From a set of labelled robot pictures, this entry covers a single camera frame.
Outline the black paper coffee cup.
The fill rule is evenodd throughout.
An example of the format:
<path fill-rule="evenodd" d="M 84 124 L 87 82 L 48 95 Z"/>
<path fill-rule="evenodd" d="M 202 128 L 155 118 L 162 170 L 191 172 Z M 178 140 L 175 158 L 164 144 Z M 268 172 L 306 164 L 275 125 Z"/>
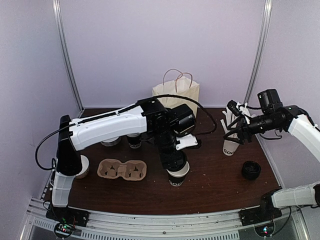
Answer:
<path fill-rule="evenodd" d="M 179 187 L 183 184 L 187 174 L 190 170 L 190 164 L 186 161 L 182 169 L 178 171 L 167 171 L 169 183 L 174 187 Z"/>

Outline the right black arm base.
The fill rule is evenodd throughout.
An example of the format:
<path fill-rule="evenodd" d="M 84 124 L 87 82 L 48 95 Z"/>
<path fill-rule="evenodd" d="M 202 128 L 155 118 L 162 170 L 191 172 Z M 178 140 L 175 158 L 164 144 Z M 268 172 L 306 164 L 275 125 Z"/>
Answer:
<path fill-rule="evenodd" d="M 249 209 L 243 208 L 239 211 L 239 218 L 243 227 L 268 222 L 281 216 L 282 211 L 278 208 L 267 211 L 258 206 Z"/>

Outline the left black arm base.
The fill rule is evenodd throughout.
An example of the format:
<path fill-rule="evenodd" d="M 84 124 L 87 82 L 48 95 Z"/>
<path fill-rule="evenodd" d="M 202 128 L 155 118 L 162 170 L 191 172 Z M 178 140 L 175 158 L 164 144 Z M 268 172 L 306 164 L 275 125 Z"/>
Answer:
<path fill-rule="evenodd" d="M 89 220 L 89 212 L 70 207 L 55 207 L 50 204 L 45 217 L 71 226 L 86 227 Z"/>

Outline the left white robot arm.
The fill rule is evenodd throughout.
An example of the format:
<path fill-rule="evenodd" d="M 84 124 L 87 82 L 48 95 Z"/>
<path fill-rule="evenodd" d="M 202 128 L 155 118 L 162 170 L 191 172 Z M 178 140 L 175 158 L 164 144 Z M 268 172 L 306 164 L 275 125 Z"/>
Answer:
<path fill-rule="evenodd" d="M 136 138 L 146 133 L 154 138 L 170 184 L 180 186 L 190 170 L 183 150 L 198 144 L 192 135 L 195 126 L 195 115 L 187 104 L 166 108 L 155 98 L 92 117 L 61 117 L 51 195 L 53 215 L 61 222 L 72 218 L 67 206 L 73 181 L 83 169 L 80 152 L 100 142 L 115 142 L 122 136 Z"/>

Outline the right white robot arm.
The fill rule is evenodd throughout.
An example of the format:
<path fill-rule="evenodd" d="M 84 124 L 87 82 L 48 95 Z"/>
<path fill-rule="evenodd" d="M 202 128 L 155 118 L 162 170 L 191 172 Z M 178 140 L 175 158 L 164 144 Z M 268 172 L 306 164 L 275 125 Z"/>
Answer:
<path fill-rule="evenodd" d="M 258 93 L 261 115 L 252 117 L 246 114 L 244 104 L 230 100 L 227 109 L 235 115 L 235 120 L 228 126 L 224 135 L 226 141 L 237 144 L 251 142 L 252 136 L 267 131 L 285 131 L 298 139 L 318 160 L 320 158 L 320 129 L 309 113 L 296 105 L 284 106 L 276 89 L 267 89 Z M 293 206 L 320 206 L 320 183 L 276 190 L 268 193 L 265 202 L 256 210 L 259 220 L 268 220 L 276 209 Z"/>

